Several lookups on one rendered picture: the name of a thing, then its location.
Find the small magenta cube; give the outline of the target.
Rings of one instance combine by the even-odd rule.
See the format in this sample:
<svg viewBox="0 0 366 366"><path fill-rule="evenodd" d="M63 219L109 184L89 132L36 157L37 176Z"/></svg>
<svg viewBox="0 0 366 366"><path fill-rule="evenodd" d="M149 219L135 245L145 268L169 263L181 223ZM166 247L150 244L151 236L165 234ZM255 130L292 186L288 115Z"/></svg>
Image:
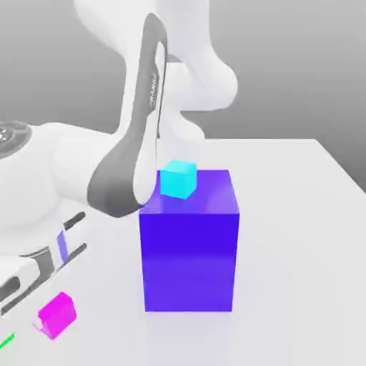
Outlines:
<svg viewBox="0 0 366 366"><path fill-rule="evenodd" d="M74 301L65 292L60 292L38 313L38 318L41 321L41 332L50 340L55 340L76 320L76 317Z"/></svg>

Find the small cyan cube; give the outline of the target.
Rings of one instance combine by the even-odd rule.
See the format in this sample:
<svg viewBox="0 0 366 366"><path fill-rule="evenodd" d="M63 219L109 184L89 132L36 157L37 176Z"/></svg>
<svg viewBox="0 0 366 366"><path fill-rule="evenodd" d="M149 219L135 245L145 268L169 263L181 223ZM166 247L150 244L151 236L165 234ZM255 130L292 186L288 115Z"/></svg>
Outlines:
<svg viewBox="0 0 366 366"><path fill-rule="evenodd" d="M171 160L160 170L161 195L187 199L197 188L197 165Z"/></svg>

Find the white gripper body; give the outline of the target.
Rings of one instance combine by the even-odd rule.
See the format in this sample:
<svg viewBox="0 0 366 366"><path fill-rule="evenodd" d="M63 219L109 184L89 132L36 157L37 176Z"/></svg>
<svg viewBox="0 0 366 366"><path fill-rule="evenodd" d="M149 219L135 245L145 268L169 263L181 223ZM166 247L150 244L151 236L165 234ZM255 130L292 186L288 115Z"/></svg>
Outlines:
<svg viewBox="0 0 366 366"><path fill-rule="evenodd" d="M42 245L26 250L0 243L0 325L30 318L57 277L86 244Z"/></svg>

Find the large blue box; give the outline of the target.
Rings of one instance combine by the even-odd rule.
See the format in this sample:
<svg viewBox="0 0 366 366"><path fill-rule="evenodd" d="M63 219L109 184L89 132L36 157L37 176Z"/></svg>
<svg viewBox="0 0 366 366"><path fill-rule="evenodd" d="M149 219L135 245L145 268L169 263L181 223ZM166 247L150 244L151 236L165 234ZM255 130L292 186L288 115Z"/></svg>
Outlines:
<svg viewBox="0 0 366 366"><path fill-rule="evenodd" d="M230 312L239 206L229 171L200 170L187 199L155 187L139 211L148 312Z"/></svg>

